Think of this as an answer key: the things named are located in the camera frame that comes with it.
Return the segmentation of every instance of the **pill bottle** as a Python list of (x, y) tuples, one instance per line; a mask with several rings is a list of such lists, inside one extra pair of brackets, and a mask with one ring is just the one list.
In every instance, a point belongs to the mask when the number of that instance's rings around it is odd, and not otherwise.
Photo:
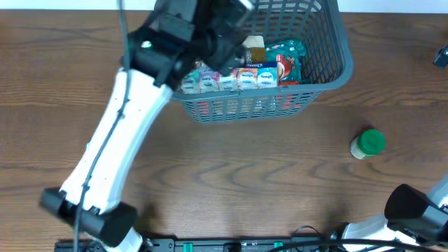
[(386, 138), (376, 129), (364, 131), (350, 145), (351, 154), (359, 160), (366, 160), (380, 154), (386, 147)]

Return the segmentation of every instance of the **white backdrop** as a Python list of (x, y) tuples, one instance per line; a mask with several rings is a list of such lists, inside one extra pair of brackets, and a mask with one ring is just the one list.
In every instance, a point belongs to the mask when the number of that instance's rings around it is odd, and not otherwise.
[[(448, 0), (338, 0), (338, 2), (339, 9), (343, 12), (448, 13)], [(126, 9), (129, 10), (151, 10), (154, 3), (155, 0), (125, 0)], [(116, 0), (0, 0), (0, 9), (115, 10)]]

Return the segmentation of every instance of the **wooden table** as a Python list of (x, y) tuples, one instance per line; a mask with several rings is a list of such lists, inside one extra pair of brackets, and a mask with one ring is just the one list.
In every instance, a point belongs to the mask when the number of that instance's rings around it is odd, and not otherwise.
[[(146, 14), (132, 13), (136, 27)], [(123, 200), (142, 232), (178, 237), (323, 232), (382, 212), (392, 190), (427, 192), (448, 172), (446, 15), (344, 14), (353, 79), (302, 114), (201, 125), (180, 104), (157, 119)], [(51, 251), (71, 228), (38, 208), (76, 166), (104, 112), (122, 54), (110, 11), (0, 12), (0, 251)], [(366, 125), (387, 150), (351, 157)]]

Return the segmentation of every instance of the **wood grain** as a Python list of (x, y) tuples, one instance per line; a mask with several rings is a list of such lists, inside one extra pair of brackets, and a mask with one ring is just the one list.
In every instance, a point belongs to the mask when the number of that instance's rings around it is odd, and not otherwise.
[[(143, 12), (129, 14), (132, 27)], [(39, 209), (76, 166), (111, 93), (121, 54), (111, 11), (0, 11), (0, 251), (51, 251), (71, 229)], [(344, 14), (353, 79), (302, 114), (201, 125), (171, 103), (144, 141), (123, 199), (142, 232), (178, 237), (331, 230), (384, 208), (409, 183), (448, 172), (448, 71), (431, 63), (446, 15)], [(358, 161), (367, 125), (387, 150)]]

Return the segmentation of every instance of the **gray plastic basket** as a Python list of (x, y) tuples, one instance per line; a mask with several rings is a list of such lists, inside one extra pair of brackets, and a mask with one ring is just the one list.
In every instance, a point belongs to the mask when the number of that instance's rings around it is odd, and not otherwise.
[(265, 43), (299, 39), (307, 49), (302, 79), (312, 84), (261, 90), (177, 93), (175, 99), (193, 120), (217, 123), (291, 116), (303, 111), (322, 91), (347, 83), (353, 74), (347, 34), (337, 0), (256, 0), (258, 9), (243, 30), (263, 35)]

